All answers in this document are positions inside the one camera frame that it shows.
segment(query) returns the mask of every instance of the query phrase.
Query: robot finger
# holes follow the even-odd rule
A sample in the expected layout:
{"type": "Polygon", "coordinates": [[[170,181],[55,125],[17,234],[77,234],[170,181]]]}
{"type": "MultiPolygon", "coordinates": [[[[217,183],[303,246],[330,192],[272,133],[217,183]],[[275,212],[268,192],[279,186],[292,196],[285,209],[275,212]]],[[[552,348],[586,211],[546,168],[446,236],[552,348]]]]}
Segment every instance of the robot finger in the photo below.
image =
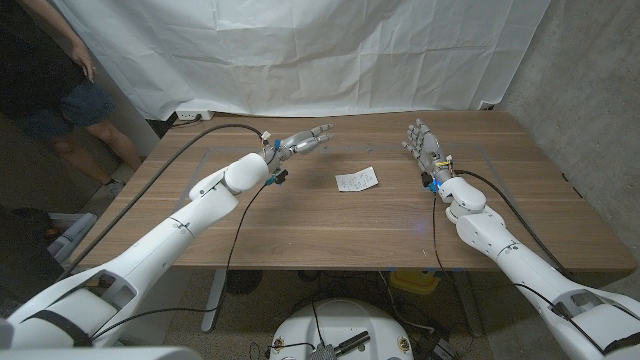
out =
{"type": "Polygon", "coordinates": [[[422,131],[420,131],[418,128],[416,128],[416,130],[418,130],[418,135],[417,135],[417,138],[416,138],[416,144],[418,144],[420,149],[422,149],[422,144],[424,143],[424,133],[422,131]]]}
{"type": "Polygon", "coordinates": [[[426,126],[426,125],[424,124],[424,122],[422,121],[422,119],[417,118],[417,119],[416,119],[416,127],[417,127],[418,129],[420,129],[420,128],[422,128],[423,126],[426,126]]]}
{"type": "Polygon", "coordinates": [[[313,134],[314,137],[317,137],[318,135],[322,134],[323,132],[329,130],[329,129],[333,129],[335,127],[334,124],[324,124],[324,125],[320,125],[318,127],[314,127],[313,129],[309,130],[311,132],[311,134],[313,134]]]}
{"type": "Polygon", "coordinates": [[[409,136],[409,140],[415,143],[418,140],[418,134],[414,134],[411,130],[407,130],[407,135],[409,136]]]}
{"type": "Polygon", "coordinates": [[[326,135],[318,136],[316,138],[316,141],[318,142],[318,144],[323,144],[323,143],[326,143],[329,140],[333,139],[335,136],[336,136],[336,134],[326,134],[326,135]]]}
{"type": "Polygon", "coordinates": [[[417,158],[419,158],[419,157],[420,157],[420,151],[416,150],[416,148],[415,148],[415,147],[413,147],[413,146],[411,146],[411,145],[407,144],[407,142],[406,142],[406,141],[403,141],[403,142],[402,142],[402,146],[403,146],[405,149],[409,150],[409,152],[411,153],[411,155],[413,155],[413,157],[414,157],[414,158],[416,158],[416,159],[417,159],[417,158]]]}
{"type": "Polygon", "coordinates": [[[432,136],[431,135],[431,129],[429,129],[429,127],[427,125],[422,125],[420,127],[420,136],[424,139],[428,136],[432,136]]]}
{"type": "Polygon", "coordinates": [[[422,145],[417,142],[417,139],[411,140],[411,144],[413,145],[414,148],[416,148],[416,151],[418,152],[422,151],[422,145]]]}
{"type": "Polygon", "coordinates": [[[420,128],[419,127],[415,127],[413,125],[409,125],[409,131],[411,131],[412,134],[418,136],[420,134],[420,128]]]}

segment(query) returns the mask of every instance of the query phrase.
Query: white robotic arm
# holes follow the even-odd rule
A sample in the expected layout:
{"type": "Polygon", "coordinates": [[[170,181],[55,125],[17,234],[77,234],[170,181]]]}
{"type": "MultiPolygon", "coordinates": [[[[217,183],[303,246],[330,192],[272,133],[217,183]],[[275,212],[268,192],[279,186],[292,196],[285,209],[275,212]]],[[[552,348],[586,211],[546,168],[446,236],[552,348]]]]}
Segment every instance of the white robotic arm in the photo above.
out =
{"type": "Polygon", "coordinates": [[[13,326],[11,349],[104,347],[124,330],[103,329],[134,315],[140,302],[191,242],[238,204],[235,195],[267,181],[284,181],[282,162],[295,153],[307,153],[333,138],[322,135],[323,125],[276,140],[263,156],[248,154],[202,179],[189,192],[191,202],[169,216],[124,253],[96,268],[61,280],[16,310],[7,320],[13,326]],[[86,284],[101,278],[113,284],[101,295],[86,284]]]}
{"type": "Polygon", "coordinates": [[[574,360],[640,359],[640,303],[568,280],[518,241],[482,192],[455,177],[452,158],[442,159],[429,128],[420,119],[416,123],[408,131],[412,144],[403,146],[427,173],[423,179],[433,179],[431,190],[450,204],[446,214],[458,235],[502,269],[567,355],[574,360]]]}

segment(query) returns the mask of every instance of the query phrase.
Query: person's leg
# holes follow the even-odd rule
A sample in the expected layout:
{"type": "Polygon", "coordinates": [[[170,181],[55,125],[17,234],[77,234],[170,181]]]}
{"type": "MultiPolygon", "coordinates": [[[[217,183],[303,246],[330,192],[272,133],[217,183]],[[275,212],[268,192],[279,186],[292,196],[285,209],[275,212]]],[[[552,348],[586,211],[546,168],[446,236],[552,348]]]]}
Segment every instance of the person's leg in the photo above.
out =
{"type": "Polygon", "coordinates": [[[111,181],[109,175],[96,163],[93,156],[80,146],[71,135],[53,138],[50,143],[58,155],[92,179],[99,181],[102,185],[111,181]]]}
{"type": "Polygon", "coordinates": [[[108,120],[87,126],[87,131],[107,144],[134,171],[140,167],[140,157],[133,142],[108,120]]]}

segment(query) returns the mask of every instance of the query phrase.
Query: white backdrop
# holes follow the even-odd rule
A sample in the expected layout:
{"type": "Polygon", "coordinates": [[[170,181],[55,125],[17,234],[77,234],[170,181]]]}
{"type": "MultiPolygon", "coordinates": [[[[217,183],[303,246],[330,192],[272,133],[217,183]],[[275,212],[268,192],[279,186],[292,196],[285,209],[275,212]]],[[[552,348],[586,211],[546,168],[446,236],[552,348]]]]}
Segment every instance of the white backdrop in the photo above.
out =
{"type": "Polygon", "coordinates": [[[143,116],[502,99],[550,0],[54,0],[143,116]]]}

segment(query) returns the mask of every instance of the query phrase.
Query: person's hand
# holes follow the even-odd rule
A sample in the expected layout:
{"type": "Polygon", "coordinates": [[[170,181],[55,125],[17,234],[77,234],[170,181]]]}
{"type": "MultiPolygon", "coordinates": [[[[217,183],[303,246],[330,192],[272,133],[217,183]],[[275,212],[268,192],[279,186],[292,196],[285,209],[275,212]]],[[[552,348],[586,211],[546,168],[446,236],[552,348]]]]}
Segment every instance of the person's hand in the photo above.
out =
{"type": "Polygon", "coordinates": [[[96,67],[93,65],[93,60],[91,59],[91,55],[89,55],[87,46],[82,41],[73,43],[71,59],[82,67],[84,75],[89,79],[89,81],[93,82],[96,75],[96,67]]]}

